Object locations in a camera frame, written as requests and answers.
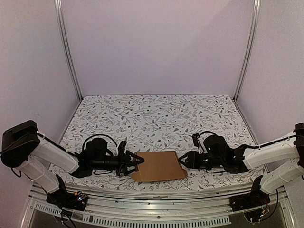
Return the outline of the brown cardboard box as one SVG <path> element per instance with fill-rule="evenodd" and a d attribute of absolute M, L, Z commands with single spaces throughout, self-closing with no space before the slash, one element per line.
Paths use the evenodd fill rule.
<path fill-rule="evenodd" d="M 158 182 L 184 179 L 188 176 L 175 151 L 137 152 L 144 162 L 135 167 L 131 178 L 136 182 Z"/>

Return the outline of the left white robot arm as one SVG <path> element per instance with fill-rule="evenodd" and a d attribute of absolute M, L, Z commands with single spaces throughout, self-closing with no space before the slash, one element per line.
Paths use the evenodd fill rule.
<path fill-rule="evenodd" d="M 106 134 L 88 137 L 80 153 L 69 152 L 41 133 L 36 122 L 29 120 L 7 129 L 2 135 L 1 162 L 52 193 L 60 206 L 67 206 L 71 197 L 60 188 L 60 179 L 51 173 L 53 164 L 75 178 L 90 177 L 96 170 L 115 171 L 117 176 L 135 172 L 135 166 L 144 163 L 144 158 L 126 150 L 126 142 L 114 143 L 116 152 L 107 146 Z"/>

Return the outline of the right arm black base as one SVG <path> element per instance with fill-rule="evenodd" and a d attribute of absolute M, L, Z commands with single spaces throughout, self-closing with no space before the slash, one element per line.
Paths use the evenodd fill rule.
<path fill-rule="evenodd" d="M 249 193 L 236 195 L 229 198 L 229 205 L 233 212 L 270 203 L 269 193 L 264 193 L 261 190 L 260 183 L 262 178 L 263 175 L 254 180 Z"/>

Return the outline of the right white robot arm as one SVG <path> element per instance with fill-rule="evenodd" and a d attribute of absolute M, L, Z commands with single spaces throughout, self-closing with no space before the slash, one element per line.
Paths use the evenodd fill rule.
<path fill-rule="evenodd" d="M 304 174 L 303 123 L 298 123 L 286 136 L 255 146 L 242 144 L 231 148 L 224 137 L 213 132 L 209 134 L 203 141 L 200 141 L 200 134 L 194 134 L 192 139 L 198 151 L 187 152 L 179 158 L 179 163 L 189 169 L 207 171 L 223 168 L 227 173 L 238 174 L 265 164 L 285 161 L 275 170 L 254 180 L 245 200 L 249 207 L 256 207 L 264 196 Z"/>

